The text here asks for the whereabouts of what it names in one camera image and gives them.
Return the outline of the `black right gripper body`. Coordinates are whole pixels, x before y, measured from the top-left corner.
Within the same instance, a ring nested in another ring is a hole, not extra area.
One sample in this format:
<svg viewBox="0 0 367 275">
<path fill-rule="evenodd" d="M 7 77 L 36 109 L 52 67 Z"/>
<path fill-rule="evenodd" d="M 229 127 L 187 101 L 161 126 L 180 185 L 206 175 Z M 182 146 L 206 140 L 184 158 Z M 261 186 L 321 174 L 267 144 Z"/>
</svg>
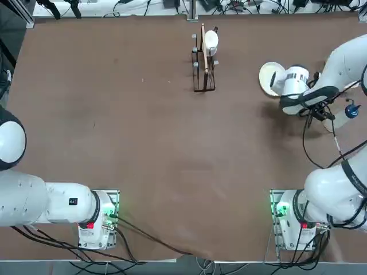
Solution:
<svg viewBox="0 0 367 275">
<path fill-rule="evenodd" d="M 314 111 L 316 110 L 325 110 L 330 112 L 329 110 L 329 102 L 327 100 L 320 101 L 312 106 L 306 106 L 301 109 L 299 112 L 300 117 L 306 117 L 308 115 L 314 116 Z"/>
</svg>

